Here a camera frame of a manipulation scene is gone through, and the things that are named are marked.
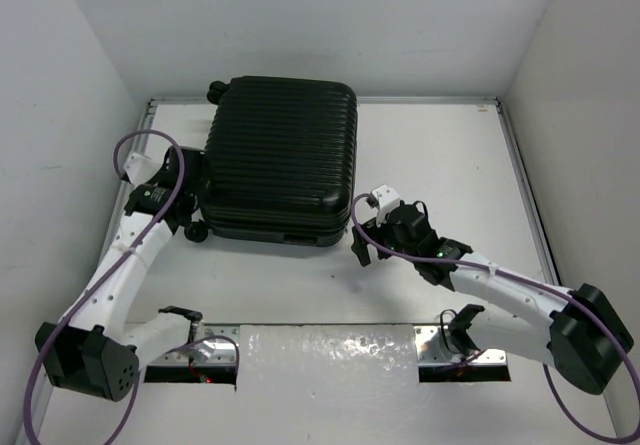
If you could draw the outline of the black suitcase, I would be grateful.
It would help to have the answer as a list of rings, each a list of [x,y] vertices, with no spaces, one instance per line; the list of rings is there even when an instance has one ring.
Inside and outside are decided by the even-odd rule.
[[[241,76],[214,81],[199,211],[216,235],[330,247],[354,196],[358,101],[334,81]]]

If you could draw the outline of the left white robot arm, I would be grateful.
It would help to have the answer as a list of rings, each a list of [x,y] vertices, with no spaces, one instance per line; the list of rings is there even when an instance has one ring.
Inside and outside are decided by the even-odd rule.
[[[124,178],[133,186],[115,238],[73,316],[47,352],[43,365],[52,386],[106,400],[122,400],[138,372],[154,360],[194,341],[201,313],[178,306],[159,309],[150,321],[125,327],[129,309],[160,251],[178,230],[202,241],[206,226],[193,220],[202,151],[169,147],[162,163],[133,152]]]

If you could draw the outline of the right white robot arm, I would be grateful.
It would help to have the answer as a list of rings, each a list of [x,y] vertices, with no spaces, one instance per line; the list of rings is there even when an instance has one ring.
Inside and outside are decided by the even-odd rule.
[[[457,312],[444,332],[453,353],[500,348],[555,368],[571,385],[602,394],[634,346],[603,291],[584,283],[554,286],[498,266],[471,246],[441,237],[424,203],[407,203],[389,188],[361,194],[376,214],[353,223],[352,250],[361,266],[369,250],[381,260],[410,262],[433,286],[477,298]]]

